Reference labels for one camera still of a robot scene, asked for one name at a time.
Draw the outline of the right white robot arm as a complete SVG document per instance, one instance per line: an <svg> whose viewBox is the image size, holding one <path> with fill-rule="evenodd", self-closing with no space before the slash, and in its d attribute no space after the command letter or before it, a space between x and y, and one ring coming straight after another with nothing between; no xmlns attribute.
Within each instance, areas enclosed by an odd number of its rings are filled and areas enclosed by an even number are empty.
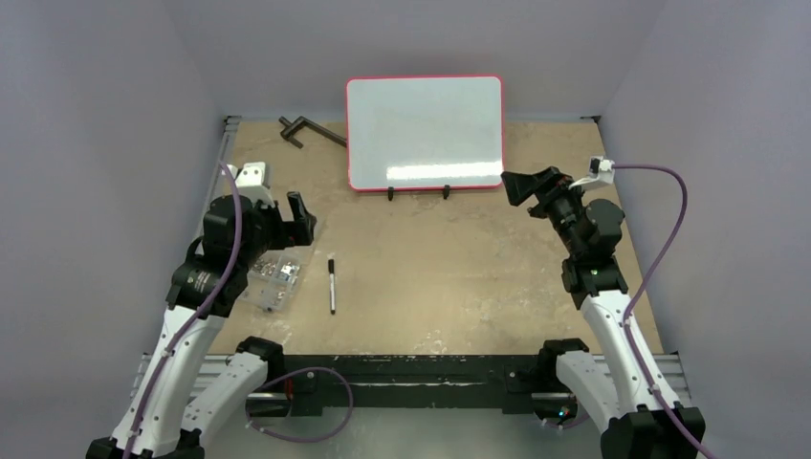
<svg viewBox="0 0 811 459"><path fill-rule="evenodd" d="M605 370L574 339L548 340L537 376L551 389L565 386L578 412L559 414L559 428L594 422L604 458L697 458L706 423L669 384L643 336L616 247L624 211L605 199L584 202L589 188L612 183L614 165L596 159L580 180L551 166L534 174L508 172L501 180L511 205L537 199L528 213L549 221L566 248L561 281L597 339Z"/></svg>

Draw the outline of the pink framed whiteboard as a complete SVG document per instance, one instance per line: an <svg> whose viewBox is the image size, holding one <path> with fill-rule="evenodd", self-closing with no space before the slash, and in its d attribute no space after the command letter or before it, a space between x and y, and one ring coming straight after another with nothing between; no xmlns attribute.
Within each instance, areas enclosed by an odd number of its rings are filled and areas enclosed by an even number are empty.
<svg viewBox="0 0 811 459"><path fill-rule="evenodd" d="M358 192L496 188L504 116L497 75L350 78L348 184Z"/></svg>

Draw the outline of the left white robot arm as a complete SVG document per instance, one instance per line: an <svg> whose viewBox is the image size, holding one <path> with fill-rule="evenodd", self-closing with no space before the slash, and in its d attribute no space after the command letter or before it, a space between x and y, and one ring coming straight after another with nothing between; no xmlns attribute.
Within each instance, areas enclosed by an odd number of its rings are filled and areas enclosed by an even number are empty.
<svg viewBox="0 0 811 459"><path fill-rule="evenodd" d="M113 433L93 441L89 458L202 458L211 437L250 390L282 385L282 346L249 338L231 368L190 399L208 350L242 292L248 272L267 251L309 246L317 218L301 195L287 195L283 220L266 191L238 191L213 200L203 229L171 276L159 341L131 405Z"/></svg>

